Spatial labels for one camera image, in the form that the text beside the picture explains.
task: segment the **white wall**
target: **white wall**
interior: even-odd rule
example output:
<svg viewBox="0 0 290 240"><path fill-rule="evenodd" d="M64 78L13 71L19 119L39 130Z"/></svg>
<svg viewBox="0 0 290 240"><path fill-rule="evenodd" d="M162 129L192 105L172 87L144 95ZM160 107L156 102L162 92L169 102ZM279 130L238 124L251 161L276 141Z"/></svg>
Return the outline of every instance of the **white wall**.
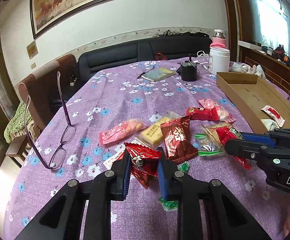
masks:
<svg viewBox="0 0 290 240"><path fill-rule="evenodd" d="M13 85L37 67L98 39L157 27L228 30L224 0L109 0L60 22L36 39L39 54L29 59L33 41L29 0L21 0L1 28L5 63Z"/></svg>

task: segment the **wooden stool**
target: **wooden stool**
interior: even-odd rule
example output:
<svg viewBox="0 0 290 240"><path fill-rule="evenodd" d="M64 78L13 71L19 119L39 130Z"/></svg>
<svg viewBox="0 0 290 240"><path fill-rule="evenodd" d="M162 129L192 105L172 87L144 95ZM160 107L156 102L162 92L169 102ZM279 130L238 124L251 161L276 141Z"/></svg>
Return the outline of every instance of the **wooden stool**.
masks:
<svg viewBox="0 0 290 240"><path fill-rule="evenodd" d="M22 165L15 159L15 157L20 157L24 162L25 157L23 153L27 156L27 151L25 150L26 145L29 143L29 140L26 134L15 137L14 140L10 143L10 146L6 152L6 155L9 156L14 163L20 168Z"/></svg>

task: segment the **door glass panel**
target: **door glass panel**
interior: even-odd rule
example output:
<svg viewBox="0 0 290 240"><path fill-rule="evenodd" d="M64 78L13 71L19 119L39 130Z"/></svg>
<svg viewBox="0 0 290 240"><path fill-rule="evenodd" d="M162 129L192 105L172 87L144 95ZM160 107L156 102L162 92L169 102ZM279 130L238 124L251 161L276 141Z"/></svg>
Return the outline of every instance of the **door glass panel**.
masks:
<svg viewBox="0 0 290 240"><path fill-rule="evenodd" d="M6 89L1 79L1 75L0 75L0 105L6 117L9 120L11 120L15 114L15 109L13 108L12 102L7 95Z"/></svg>

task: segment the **eyeglass frame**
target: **eyeglass frame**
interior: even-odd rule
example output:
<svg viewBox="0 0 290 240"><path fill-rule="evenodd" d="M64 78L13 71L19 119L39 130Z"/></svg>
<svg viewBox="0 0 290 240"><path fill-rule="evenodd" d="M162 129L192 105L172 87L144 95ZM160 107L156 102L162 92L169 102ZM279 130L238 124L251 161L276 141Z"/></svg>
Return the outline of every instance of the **eyeglass frame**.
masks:
<svg viewBox="0 0 290 240"><path fill-rule="evenodd" d="M66 126L66 129L65 129L64 132L63 132L62 137L61 137L60 145L58 146L58 148L57 148L57 149L55 150L55 152L53 153L52 158L51 158L49 164L47 164L47 162L45 161L45 159L42 157L42 155L40 154L40 152L39 152L38 149L36 148L36 146L35 146L35 144L34 144L32 138L31 138L31 136L30 136L30 133L29 133L29 131L28 131L27 125L26 125L26 115L27 115L27 111L28 111L28 108L29 108L30 103L31 103L31 96L30 96L30 95L27 96L26 107L25 107L25 114L24 114L25 133L26 133L26 135L27 135L27 138L28 138L28 140L29 140L29 143L30 143L30 145L32 146L32 148L33 148L34 152L36 153L37 157L39 158L39 160L42 162L43 166L44 166L45 168L49 169L49 170L57 170L57 169L59 169L59 168L61 167L61 165L60 165L60 166L56 166L56 167L51 167L51 166L50 166L50 165L51 165L51 161L54 159L55 154L59 151L59 149L62 149L62 150L65 151L65 154L64 154L64 159L62 160L61 164L64 162L65 157L66 157L66 150L63 148L63 146L64 146L65 144L68 144L68 143L73 139L73 137L74 137L74 135L75 135L75 133L76 133L76 127L73 126L73 125L71 124L71 122L70 122L69 114L68 114L68 111L67 111L67 107L66 107L66 104L65 104L65 101L64 101L64 99L63 99L62 92L61 92L60 76L61 76L61 73L58 71L58 72L57 72L57 86L58 86L58 91L59 91L59 93L60 93L61 102L62 102L62 105L63 105L63 109L64 109L64 114L65 114L65 118L66 118L67 126ZM66 133L66 131L68 130L69 127L73 127L73 128L75 128L75 130L74 130L74 134L73 134L73 136L71 137L70 140L68 140L68 141L66 141L66 142L64 142L64 143L62 143L62 139L63 139L63 137L64 137L64 135L65 135L65 133Z"/></svg>

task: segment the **brown sofa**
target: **brown sofa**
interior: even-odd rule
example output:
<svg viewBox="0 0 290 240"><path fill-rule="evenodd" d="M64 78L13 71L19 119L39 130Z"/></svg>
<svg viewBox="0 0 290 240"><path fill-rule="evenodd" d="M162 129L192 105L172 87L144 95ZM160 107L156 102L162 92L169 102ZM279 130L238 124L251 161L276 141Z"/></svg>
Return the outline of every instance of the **brown sofa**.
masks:
<svg viewBox="0 0 290 240"><path fill-rule="evenodd" d="M69 78L75 72L76 59L69 54L53 60L29 74L18 84L18 92L26 103L31 96L29 111L35 124L41 129L47 126L54 114L50 110L48 95L57 88L57 72L61 73L61 87L69 85Z"/></svg>

